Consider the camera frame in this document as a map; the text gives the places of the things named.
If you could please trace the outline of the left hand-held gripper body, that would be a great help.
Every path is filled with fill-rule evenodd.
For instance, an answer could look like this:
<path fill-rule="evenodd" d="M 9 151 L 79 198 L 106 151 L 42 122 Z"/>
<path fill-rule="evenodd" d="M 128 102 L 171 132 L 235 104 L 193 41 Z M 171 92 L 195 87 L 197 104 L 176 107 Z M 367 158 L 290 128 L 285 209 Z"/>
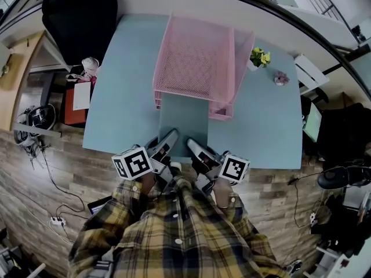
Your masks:
<path fill-rule="evenodd" d="M 172 182 L 170 168 L 153 156 L 149 157 L 144 147 L 133 147 L 114 155 L 112 162 L 118 175 L 124 180 L 133 181 L 148 173 L 155 174 L 155 180 L 161 191 L 164 191 Z"/>

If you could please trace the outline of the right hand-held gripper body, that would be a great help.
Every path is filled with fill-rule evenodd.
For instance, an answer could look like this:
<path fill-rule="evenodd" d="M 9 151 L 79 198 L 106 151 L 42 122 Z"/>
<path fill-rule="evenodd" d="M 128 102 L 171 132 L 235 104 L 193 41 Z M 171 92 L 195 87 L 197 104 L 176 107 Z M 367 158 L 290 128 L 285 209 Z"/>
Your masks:
<path fill-rule="evenodd" d="M 250 166 L 250 161 L 225 151 L 222 155 L 201 151 L 192 157 L 192 167 L 197 173 L 195 186 L 204 195 L 210 195 L 218 179 L 225 179 L 236 185 L 243 181 Z"/>

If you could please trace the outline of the light blue folder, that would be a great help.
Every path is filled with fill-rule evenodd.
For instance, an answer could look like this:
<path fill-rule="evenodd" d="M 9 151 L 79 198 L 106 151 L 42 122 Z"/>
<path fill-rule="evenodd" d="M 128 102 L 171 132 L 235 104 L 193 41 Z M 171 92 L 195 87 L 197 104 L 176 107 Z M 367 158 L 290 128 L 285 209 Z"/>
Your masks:
<path fill-rule="evenodd" d="M 187 139 L 193 138 L 202 146 L 208 143 L 209 102 L 207 100 L 165 93 L 162 95 L 159 138 L 162 139 L 172 129 L 177 129 L 179 139 L 169 156 L 172 161 L 191 162 L 191 152 Z"/>

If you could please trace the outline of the pink mesh tray organizer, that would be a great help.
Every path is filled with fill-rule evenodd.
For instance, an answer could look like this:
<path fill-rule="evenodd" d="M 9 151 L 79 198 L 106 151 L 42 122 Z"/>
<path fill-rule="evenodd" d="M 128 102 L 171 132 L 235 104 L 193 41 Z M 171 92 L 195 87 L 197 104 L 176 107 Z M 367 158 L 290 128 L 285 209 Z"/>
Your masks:
<path fill-rule="evenodd" d="M 231 119 L 254 43 L 252 31 L 171 15 L 153 78 L 156 109 L 169 93 L 206 100 L 211 119 Z"/>

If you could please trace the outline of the person's right forearm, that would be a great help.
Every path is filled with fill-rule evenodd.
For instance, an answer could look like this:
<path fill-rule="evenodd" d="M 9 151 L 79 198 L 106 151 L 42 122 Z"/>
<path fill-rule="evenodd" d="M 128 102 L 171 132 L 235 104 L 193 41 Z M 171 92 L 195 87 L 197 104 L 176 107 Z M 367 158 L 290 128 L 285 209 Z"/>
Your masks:
<path fill-rule="evenodd" d="M 232 193 L 232 188 L 230 182 L 223 178 L 217 179 L 214 182 L 213 192 L 218 208 L 223 213 L 226 213 L 231 203 L 230 194 Z"/>

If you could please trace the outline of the person's left forearm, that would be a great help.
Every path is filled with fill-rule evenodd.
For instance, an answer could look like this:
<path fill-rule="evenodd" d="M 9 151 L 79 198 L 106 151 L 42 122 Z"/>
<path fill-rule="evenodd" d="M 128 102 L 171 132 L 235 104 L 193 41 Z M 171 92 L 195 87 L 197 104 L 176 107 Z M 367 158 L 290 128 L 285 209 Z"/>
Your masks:
<path fill-rule="evenodd" d="M 155 181 L 155 174 L 154 173 L 147 173 L 141 177 L 141 184 L 142 189 L 141 192 L 144 195 L 148 195 L 149 192 L 152 190 L 154 185 L 156 184 Z"/>

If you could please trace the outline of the dark laptop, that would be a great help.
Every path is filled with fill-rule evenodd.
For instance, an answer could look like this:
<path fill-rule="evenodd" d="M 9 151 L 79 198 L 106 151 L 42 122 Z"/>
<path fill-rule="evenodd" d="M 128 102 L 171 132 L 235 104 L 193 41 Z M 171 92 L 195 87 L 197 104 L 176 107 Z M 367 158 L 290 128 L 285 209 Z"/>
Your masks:
<path fill-rule="evenodd" d="M 112 196 L 107 196 L 94 202 L 88 203 L 88 209 L 91 215 L 97 213 L 111 199 Z"/>

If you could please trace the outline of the yellow plaid shirt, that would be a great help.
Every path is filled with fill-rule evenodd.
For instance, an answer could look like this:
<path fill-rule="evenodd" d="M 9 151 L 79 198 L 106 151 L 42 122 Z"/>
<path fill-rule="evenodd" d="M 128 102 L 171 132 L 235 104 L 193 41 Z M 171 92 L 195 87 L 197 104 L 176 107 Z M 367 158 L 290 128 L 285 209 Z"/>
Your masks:
<path fill-rule="evenodd" d="M 232 190 L 223 213 L 177 173 L 170 191 L 124 180 L 83 225 L 68 278 L 290 278 Z"/>

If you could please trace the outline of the white paper sheet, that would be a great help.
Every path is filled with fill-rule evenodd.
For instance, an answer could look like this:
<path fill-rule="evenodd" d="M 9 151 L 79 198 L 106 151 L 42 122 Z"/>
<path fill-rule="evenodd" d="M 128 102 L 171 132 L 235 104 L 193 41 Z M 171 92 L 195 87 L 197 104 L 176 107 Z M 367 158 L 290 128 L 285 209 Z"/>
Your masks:
<path fill-rule="evenodd" d="M 72 109 L 82 110 L 90 107 L 91 82 L 76 83 L 74 86 L 74 99 Z"/>

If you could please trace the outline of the green screen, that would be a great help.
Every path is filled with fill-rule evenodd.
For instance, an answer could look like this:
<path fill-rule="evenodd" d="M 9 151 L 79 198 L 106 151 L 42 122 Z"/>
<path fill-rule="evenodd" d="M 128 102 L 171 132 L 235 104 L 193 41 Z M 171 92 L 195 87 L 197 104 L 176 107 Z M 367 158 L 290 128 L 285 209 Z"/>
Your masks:
<path fill-rule="evenodd" d="M 317 142 L 321 120 L 320 111 L 311 103 L 309 114 L 304 118 L 303 131 L 313 142 Z"/>

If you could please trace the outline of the black round stool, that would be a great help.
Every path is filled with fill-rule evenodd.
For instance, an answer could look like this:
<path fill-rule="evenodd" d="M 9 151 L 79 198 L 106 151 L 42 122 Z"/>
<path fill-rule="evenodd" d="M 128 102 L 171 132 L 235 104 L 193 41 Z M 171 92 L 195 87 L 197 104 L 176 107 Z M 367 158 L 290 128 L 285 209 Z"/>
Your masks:
<path fill-rule="evenodd" d="M 371 167 L 337 166 L 320 173 L 317 182 L 322 189 L 326 190 L 365 186 L 371 183 Z"/>

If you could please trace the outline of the pink and white bag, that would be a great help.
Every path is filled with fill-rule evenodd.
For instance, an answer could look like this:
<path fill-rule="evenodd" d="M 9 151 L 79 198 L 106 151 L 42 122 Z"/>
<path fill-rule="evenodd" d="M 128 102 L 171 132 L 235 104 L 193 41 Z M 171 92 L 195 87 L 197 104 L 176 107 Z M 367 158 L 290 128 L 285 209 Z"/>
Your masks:
<path fill-rule="evenodd" d="M 96 75 L 92 75 L 86 71 L 83 71 L 82 74 L 68 74 L 66 76 L 67 82 L 78 82 L 78 83 L 93 82 L 95 83 L 96 79 L 97 79 Z"/>

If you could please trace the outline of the pink plush toy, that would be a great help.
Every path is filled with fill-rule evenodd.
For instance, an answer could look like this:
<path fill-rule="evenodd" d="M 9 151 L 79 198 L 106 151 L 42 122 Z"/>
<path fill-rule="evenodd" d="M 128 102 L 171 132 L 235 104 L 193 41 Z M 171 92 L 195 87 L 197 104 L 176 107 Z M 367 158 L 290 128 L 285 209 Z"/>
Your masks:
<path fill-rule="evenodd" d="M 99 69 L 99 61 L 93 57 L 88 57 L 82 60 L 83 75 L 94 77 Z"/>

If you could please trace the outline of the yellow-green potted plant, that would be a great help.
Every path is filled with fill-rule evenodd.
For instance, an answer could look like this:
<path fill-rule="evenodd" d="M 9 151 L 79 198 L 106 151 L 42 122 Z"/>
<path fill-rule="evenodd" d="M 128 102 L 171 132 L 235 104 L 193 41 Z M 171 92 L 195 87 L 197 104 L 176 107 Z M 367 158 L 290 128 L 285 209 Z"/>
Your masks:
<path fill-rule="evenodd" d="M 248 61 L 248 69 L 256 71 L 258 68 L 266 68 L 271 62 L 270 52 L 265 52 L 259 47 L 254 47 Z"/>

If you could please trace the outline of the grey backpack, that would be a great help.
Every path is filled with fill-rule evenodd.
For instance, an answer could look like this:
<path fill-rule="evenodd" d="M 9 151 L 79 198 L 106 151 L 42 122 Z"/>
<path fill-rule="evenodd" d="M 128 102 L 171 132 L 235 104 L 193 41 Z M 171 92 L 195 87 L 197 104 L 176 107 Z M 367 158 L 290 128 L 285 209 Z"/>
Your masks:
<path fill-rule="evenodd" d="M 20 123 L 21 125 L 33 126 L 31 115 L 26 112 L 21 113 L 16 118 L 16 122 Z M 13 136 L 14 141 L 18 146 L 28 148 L 35 144 L 37 135 L 22 130 L 14 130 Z"/>

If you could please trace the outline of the white chair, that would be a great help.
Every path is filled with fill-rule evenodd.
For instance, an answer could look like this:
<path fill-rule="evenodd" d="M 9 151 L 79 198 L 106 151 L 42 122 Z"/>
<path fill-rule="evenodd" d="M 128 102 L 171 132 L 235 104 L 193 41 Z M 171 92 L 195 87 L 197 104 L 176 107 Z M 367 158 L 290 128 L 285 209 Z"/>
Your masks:
<path fill-rule="evenodd" d="M 294 63 L 301 96 L 330 81 L 304 54 L 295 57 Z"/>

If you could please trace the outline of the white shelf unit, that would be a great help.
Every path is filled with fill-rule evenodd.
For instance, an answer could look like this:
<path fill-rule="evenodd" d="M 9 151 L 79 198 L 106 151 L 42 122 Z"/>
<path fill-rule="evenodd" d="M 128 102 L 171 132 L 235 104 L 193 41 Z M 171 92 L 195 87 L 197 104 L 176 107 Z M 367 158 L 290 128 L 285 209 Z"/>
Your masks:
<path fill-rule="evenodd" d="M 311 273 L 303 272 L 305 278 L 341 278 L 350 260 L 344 254 L 329 248 L 316 246 L 316 250 L 323 254 L 322 259 L 315 264 L 315 269 Z"/>

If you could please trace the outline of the wooden desk white legs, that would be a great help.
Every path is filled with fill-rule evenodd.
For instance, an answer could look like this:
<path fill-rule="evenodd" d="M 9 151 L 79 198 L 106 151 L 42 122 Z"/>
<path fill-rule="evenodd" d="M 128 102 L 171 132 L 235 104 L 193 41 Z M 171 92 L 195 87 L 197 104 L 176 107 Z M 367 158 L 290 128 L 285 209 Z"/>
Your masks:
<path fill-rule="evenodd" d="M 57 46 L 48 38 L 45 31 L 31 34 L 8 45 L 12 54 L 8 60 L 9 72 L 0 77 L 0 130 L 11 131 L 17 113 L 21 90 L 30 72 L 47 71 L 47 68 L 33 68 L 40 48 L 57 61 L 56 68 L 71 71 Z"/>

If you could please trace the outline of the black office chair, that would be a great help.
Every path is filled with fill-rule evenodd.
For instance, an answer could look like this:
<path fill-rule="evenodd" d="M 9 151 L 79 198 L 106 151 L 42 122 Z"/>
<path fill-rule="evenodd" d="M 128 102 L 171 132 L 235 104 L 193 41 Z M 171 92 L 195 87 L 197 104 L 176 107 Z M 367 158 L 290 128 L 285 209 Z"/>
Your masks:
<path fill-rule="evenodd" d="M 85 58 L 93 57 L 102 63 L 117 26 L 117 12 L 117 0 L 43 0 L 42 22 L 71 66 L 69 74 L 82 74 Z M 76 83 L 66 83 L 60 107 L 63 124 L 66 91 L 74 89 Z M 85 124 L 71 126 L 83 128 Z"/>

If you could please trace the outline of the white toaster oven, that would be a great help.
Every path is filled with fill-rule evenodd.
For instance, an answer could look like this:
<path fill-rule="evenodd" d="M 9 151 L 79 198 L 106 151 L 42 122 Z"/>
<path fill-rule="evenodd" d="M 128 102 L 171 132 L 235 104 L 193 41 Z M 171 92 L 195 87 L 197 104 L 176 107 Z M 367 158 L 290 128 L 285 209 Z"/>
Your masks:
<path fill-rule="evenodd" d="M 9 61 L 10 56 L 13 54 L 13 49 L 11 47 L 5 46 L 0 42 L 0 70 L 3 70 Z"/>

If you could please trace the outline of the metal stair railing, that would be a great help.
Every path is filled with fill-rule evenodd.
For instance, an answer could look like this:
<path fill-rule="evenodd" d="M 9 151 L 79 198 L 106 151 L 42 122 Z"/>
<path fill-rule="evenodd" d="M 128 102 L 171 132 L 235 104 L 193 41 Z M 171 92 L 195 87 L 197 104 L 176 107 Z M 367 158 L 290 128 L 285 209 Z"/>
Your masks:
<path fill-rule="evenodd" d="M 332 0 L 309 0 L 309 2 L 319 14 L 342 22 L 351 31 L 346 19 Z"/>

